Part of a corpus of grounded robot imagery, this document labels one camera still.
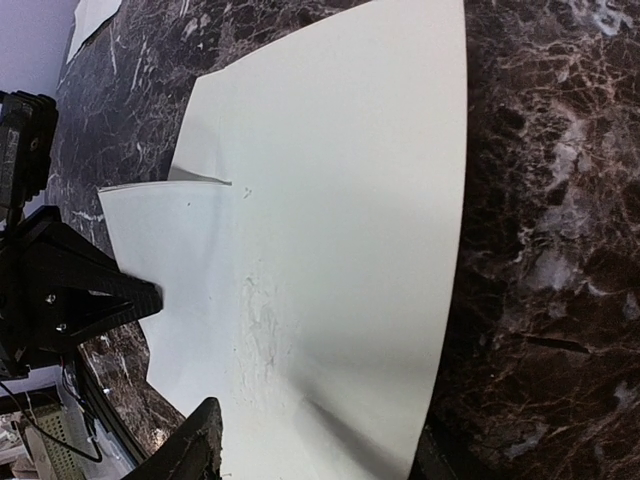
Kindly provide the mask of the cream paper envelope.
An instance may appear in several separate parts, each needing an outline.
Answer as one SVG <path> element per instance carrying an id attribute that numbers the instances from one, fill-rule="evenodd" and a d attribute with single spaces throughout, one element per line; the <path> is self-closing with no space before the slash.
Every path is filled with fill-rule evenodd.
<path id="1" fill-rule="evenodd" d="M 404 479 L 459 248 L 464 7 L 371 1 L 200 77 L 169 178 L 103 189 L 157 284 L 147 379 L 222 411 L 226 479 Z"/>

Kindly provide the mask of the spare white paper sheet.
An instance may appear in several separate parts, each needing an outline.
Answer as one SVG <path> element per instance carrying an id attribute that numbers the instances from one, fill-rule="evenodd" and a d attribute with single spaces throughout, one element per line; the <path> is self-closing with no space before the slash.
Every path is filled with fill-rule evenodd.
<path id="1" fill-rule="evenodd" d="M 103 23 L 113 17 L 121 6 L 121 0 L 80 0 L 74 11 L 74 30 L 66 62 L 69 63 L 83 43 Z"/>

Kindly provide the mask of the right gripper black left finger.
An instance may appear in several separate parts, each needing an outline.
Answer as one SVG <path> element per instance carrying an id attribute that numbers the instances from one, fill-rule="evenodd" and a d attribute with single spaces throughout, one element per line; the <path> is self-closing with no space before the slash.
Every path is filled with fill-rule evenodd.
<path id="1" fill-rule="evenodd" d="M 220 404 L 216 398 L 207 397 L 149 459 L 124 479 L 220 479 L 222 433 Z"/>

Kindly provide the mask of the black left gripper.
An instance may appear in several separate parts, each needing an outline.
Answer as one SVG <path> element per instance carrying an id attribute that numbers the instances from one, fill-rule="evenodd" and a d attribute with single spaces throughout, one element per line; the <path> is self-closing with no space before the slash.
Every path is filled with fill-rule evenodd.
<path id="1" fill-rule="evenodd" d="M 70 226 L 43 221 L 30 233 L 29 244 L 1 246 L 3 380 L 24 378 L 94 337 L 162 310 L 155 284 L 121 272 Z"/>

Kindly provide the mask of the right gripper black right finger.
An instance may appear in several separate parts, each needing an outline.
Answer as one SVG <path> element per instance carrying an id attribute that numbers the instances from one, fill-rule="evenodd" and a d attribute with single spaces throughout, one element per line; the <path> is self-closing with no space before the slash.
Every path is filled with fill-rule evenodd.
<path id="1" fill-rule="evenodd" d="M 426 424 L 418 442 L 409 479 L 479 478 L 480 467 L 471 454 L 446 432 Z"/>

